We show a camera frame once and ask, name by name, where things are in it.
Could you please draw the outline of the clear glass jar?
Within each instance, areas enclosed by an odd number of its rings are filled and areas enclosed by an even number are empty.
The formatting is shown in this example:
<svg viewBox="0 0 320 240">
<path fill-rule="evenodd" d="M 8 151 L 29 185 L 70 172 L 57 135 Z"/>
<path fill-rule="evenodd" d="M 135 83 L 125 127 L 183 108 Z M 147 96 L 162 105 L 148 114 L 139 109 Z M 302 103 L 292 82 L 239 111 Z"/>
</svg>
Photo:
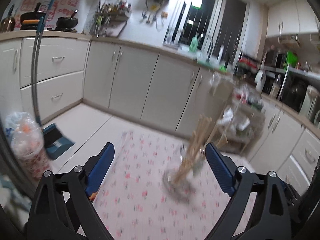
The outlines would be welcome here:
<svg viewBox="0 0 320 240">
<path fill-rule="evenodd" d="M 193 151 L 187 153 L 188 148 L 186 144 L 176 147 L 162 177 L 169 197 L 183 203 L 189 202 L 189 198 L 195 193 L 191 177 L 195 178 L 200 174 L 205 161 L 204 147 L 200 147 L 195 155 Z"/>
</svg>

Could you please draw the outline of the leaning chopstick in jar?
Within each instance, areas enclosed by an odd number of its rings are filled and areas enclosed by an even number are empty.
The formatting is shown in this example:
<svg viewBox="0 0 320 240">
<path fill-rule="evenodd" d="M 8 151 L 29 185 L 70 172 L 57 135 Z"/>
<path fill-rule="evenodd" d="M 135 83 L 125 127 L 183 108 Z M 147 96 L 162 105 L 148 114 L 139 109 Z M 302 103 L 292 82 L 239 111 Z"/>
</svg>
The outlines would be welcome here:
<svg viewBox="0 0 320 240">
<path fill-rule="evenodd" d="M 215 125 L 204 145 L 206 146 L 209 143 L 213 143 L 217 149 L 221 149 L 228 144 L 228 139 L 225 132 L 220 134 L 219 128 Z"/>
</svg>

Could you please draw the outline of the plastic bag trash bin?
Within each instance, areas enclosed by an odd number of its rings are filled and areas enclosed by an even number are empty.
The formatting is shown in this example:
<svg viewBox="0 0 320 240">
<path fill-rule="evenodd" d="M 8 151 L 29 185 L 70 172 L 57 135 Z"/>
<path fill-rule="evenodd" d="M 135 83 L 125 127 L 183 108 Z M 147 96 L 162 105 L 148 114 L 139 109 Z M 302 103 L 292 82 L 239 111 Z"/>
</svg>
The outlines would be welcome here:
<svg viewBox="0 0 320 240">
<path fill-rule="evenodd" d="M 43 173 L 50 170 L 39 124 L 28 112 L 14 112 L 5 119 L 5 135 L 18 162 L 39 181 Z"/>
</svg>

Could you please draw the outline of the utensil rack on counter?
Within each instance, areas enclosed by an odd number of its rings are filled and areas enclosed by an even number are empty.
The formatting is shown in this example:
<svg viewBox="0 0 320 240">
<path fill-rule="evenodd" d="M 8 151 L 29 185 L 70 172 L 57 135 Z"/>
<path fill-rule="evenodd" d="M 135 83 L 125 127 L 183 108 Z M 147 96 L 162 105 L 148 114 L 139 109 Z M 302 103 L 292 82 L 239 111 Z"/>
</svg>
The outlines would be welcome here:
<svg viewBox="0 0 320 240">
<path fill-rule="evenodd" d="M 92 35 L 118 37 L 126 27 L 131 13 L 132 5 L 126 0 L 104 4 L 99 1 L 97 12 L 94 15 Z"/>
</svg>

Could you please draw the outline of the black microwave oven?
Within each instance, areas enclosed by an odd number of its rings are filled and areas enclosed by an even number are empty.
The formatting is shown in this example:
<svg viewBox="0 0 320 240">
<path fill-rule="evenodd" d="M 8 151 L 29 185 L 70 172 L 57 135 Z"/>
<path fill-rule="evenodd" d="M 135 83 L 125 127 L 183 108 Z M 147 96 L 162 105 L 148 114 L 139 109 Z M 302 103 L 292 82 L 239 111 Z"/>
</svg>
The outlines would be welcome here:
<svg viewBox="0 0 320 240">
<path fill-rule="evenodd" d="M 263 65 L 274 68 L 285 68 L 287 52 L 277 49 L 270 49 L 265 53 Z"/>
</svg>

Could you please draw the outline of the chrome kitchen faucet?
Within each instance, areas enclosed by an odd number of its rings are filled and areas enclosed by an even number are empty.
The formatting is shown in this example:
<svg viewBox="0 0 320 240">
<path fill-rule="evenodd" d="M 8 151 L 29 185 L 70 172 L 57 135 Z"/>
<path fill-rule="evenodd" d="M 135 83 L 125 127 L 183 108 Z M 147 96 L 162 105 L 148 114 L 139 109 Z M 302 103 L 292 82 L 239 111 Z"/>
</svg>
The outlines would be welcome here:
<svg viewBox="0 0 320 240">
<path fill-rule="evenodd" d="M 201 36 L 200 36 L 200 39 L 205 39 L 205 38 L 208 38 L 209 41 L 210 41 L 208 52 L 207 52 L 207 58 L 206 58 L 206 62 L 210 63 L 210 57 L 211 57 L 212 52 L 213 52 L 213 37 L 210 36 L 209 34 L 202 33 Z"/>
</svg>

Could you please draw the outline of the white electric water boiler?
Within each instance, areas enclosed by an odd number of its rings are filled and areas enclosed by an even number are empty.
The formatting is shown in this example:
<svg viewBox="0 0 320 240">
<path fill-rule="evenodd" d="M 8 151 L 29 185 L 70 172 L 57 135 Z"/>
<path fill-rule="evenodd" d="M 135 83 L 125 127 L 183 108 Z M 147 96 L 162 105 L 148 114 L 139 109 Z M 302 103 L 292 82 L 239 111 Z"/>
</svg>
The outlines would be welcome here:
<svg viewBox="0 0 320 240">
<path fill-rule="evenodd" d="M 308 86 L 301 110 L 299 111 L 299 115 L 306 117 L 311 122 L 314 122 L 316 113 L 318 111 L 319 91 L 313 86 Z"/>
</svg>

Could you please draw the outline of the white spray bottle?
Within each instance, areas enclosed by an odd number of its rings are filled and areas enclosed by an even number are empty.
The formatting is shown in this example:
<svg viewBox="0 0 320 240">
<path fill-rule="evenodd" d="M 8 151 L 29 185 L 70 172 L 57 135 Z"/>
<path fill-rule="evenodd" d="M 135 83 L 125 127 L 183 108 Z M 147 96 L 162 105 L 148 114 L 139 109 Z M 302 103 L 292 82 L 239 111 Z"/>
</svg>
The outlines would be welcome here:
<svg viewBox="0 0 320 240">
<path fill-rule="evenodd" d="M 218 65 L 220 65 L 220 63 L 221 63 L 221 59 L 222 59 L 222 56 L 223 56 L 224 48 L 225 48 L 224 45 L 220 46 L 219 54 L 218 54 L 218 57 L 217 57 L 217 64 Z"/>
</svg>

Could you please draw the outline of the black wok on stove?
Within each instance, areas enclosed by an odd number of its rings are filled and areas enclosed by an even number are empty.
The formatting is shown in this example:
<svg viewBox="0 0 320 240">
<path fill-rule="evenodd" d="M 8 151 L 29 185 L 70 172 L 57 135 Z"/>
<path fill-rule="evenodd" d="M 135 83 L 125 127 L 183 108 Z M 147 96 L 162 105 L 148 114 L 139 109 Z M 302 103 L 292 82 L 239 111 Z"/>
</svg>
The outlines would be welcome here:
<svg viewBox="0 0 320 240">
<path fill-rule="evenodd" d="M 71 32 L 79 22 L 79 20 L 75 17 L 78 11 L 78 9 L 75 9 L 71 16 L 58 18 L 55 31 Z"/>
</svg>

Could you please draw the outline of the green dish soap bottle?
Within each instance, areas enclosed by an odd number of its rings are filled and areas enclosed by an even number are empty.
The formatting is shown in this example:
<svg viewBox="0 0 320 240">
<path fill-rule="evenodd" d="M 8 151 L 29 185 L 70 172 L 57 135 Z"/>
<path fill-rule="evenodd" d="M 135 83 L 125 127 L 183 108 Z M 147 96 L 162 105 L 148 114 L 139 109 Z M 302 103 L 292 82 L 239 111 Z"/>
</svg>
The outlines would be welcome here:
<svg viewBox="0 0 320 240">
<path fill-rule="evenodd" d="M 198 34 L 196 34 L 191 40 L 191 43 L 190 43 L 190 46 L 189 46 L 189 52 L 190 53 L 196 53 L 198 44 L 199 44 L 199 42 L 198 42 Z"/>
</svg>

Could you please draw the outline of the metal kettle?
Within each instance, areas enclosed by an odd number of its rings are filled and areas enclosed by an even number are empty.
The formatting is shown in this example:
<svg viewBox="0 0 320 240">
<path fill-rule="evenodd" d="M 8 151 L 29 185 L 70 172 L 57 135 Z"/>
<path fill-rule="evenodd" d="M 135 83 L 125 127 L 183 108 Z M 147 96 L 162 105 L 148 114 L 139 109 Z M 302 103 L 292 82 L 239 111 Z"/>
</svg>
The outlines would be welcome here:
<svg viewBox="0 0 320 240">
<path fill-rule="evenodd" d="M 1 21 L 1 25 L 0 25 L 1 33 L 11 32 L 11 31 L 14 31 L 15 29 L 16 22 L 15 22 L 15 18 L 12 16 L 12 11 L 14 9 L 14 6 L 15 6 L 14 4 L 11 6 L 7 17 Z"/>
</svg>

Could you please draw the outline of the blue broom and dustpan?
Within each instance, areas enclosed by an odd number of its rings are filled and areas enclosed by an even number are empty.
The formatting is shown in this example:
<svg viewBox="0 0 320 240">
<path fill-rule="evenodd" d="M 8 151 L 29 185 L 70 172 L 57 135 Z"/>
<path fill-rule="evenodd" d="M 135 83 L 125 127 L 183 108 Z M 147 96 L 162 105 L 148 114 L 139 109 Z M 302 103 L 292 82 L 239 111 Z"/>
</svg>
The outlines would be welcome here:
<svg viewBox="0 0 320 240">
<path fill-rule="evenodd" d="M 50 0 L 47 12 L 44 16 L 40 17 L 38 21 L 36 34 L 34 38 L 33 52 L 31 56 L 31 100 L 34 110 L 34 117 L 35 121 L 40 127 L 41 134 L 43 137 L 44 150 L 50 160 L 58 159 L 75 144 L 69 138 L 65 137 L 65 135 L 59 130 L 55 123 L 47 127 L 44 127 L 40 115 L 38 95 L 39 90 L 37 86 L 40 85 L 41 87 L 44 87 L 44 85 L 43 81 L 39 82 L 37 80 L 39 56 L 44 28 L 47 22 L 47 18 L 49 16 L 49 12 L 51 11 L 54 2 L 55 0 Z"/>
</svg>

